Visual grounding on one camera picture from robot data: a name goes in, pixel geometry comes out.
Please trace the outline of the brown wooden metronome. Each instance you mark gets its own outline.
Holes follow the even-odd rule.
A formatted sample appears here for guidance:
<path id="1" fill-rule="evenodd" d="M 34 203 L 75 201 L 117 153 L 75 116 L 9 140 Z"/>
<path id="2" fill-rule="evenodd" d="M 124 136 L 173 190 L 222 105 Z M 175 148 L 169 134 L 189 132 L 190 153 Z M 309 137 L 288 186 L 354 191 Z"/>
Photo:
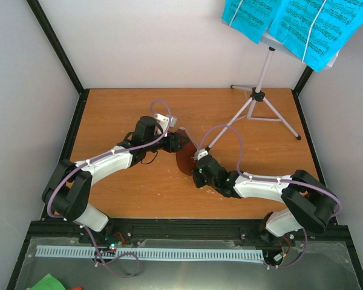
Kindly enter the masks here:
<path id="1" fill-rule="evenodd" d="M 197 143 L 185 127 L 179 127 L 175 132 L 185 132 L 190 139 L 190 142 L 175 156 L 178 169 L 185 175 L 191 176 L 196 168 L 196 161 L 194 161 L 193 156 L 197 151 Z"/>

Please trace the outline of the white tripod music stand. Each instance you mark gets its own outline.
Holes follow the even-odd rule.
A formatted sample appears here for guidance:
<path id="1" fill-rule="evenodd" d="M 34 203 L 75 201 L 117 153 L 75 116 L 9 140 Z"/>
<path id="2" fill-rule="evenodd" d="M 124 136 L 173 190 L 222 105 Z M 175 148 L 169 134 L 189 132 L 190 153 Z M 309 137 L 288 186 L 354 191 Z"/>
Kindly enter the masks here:
<path id="1" fill-rule="evenodd" d="M 231 120 L 227 123 L 227 126 L 231 126 L 235 121 L 241 120 L 242 118 L 246 118 L 248 120 L 256 120 L 256 121 L 272 121 L 272 122 L 281 122 L 283 123 L 286 128 L 288 128 L 289 131 L 294 135 L 294 137 L 297 140 L 301 140 L 302 137 L 299 133 L 297 133 L 296 130 L 287 122 L 287 120 L 277 111 L 277 109 L 271 104 L 271 102 L 267 99 L 266 94 L 262 91 L 263 82 L 266 78 L 268 69 L 270 67 L 270 63 L 272 61 L 272 57 L 276 51 L 280 51 L 284 54 L 287 54 L 292 57 L 296 57 L 293 53 L 291 53 L 282 43 L 280 43 L 278 40 L 273 38 L 272 36 L 269 36 L 268 33 L 264 33 L 261 42 L 263 44 L 268 45 L 267 55 L 263 64 L 263 68 L 261 70 L 261 74 L 258 79 L 258 83 L 255 87 L 247 87 L 245 85 L 231 85 L 231 89 L 238 89 L 240 91 L 246 91 L 251 92 L 250 97 L 246 100 L 244 105 L 240 108 L 240 110 L 231 118 Z M 337 57 L 338 57 L 339 51 L 335 54 L 335 56 L 332 57 L 332 59 L 329 61 L 329 63 L 324 67 L 324 69 L 329 69 L 333 66 L 335 63 Z M 267 118 L 267 117 L 253 117 L 253 111 L 256 107 L 256 104 L 259 102 L 265 103 L 270 110 L 275 114 L 276 118 Z M 241 113 L 243 113 L 247 108 L 248 112 L 244 116 L 240 116 Z M 206 148 L 207 151 L 209 151 L 211 148 L 213 148 L 214 144 L 217 143 L 217 141 L 224 135 L 224 133 L 229 129 L 228 127 L 224 127 L 221 132 L 211 141 L 211 143 Z"/>

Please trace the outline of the blue sheet music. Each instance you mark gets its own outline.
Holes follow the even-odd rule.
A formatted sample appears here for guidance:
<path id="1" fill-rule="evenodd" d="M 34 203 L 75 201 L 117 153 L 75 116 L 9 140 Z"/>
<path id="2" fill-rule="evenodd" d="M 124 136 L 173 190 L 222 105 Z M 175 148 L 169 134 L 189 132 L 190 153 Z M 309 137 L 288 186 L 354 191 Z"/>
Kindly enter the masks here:
<path id="1" fill-rule="evenodd" d="M 225 1 L 221 20 L 258 44 L 281 3 L 277 0 Z"/>
<path id="2" fill-rule="evenodd" d="M 283 1 L 269 34 L 320 72 L 363 24 L 363 1 Z"/>

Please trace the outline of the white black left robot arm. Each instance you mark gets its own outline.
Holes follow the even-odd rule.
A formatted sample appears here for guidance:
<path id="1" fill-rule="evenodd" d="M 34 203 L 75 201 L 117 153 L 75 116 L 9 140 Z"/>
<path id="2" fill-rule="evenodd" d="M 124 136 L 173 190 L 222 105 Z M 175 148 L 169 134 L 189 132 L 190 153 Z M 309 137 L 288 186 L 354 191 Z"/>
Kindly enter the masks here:
<path id="1" fill-rule="evenodd" d="M 89 203 L 92 186 L 141 163 L 147 152 L 178 153 L 186 148 L 189 138 L 185 129 L 168 130 L 174 123 L 173 118 L 161 115 L 142 116 L 134 131 L 109 151 L 75 163 L 68 159 L 59 161 L 42 194 L 48 215 L 58 212 L 63 219 L 91 229 L 100 243 L 109 242 L 114 228 L 110 218 Z"/>

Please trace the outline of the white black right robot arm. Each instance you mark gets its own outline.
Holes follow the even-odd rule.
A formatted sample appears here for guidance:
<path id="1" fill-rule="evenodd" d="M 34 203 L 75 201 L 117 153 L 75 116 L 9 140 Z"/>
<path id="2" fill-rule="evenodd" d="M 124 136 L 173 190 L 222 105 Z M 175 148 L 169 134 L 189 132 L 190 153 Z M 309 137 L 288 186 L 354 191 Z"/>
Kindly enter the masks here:
<path id="1" fill-rule="evenodd" d="M 342 209 L 336 195 L 305 170 L 285 176 L 228 172 L 211 155 L 202 155 L 191 173 L 196 187 L 208 185 L 225 198 L 260 198 L 285 204 L 285 209 L 266 214 L 258 227 L 266 245 L 293 231 L 321 234 Z"/>

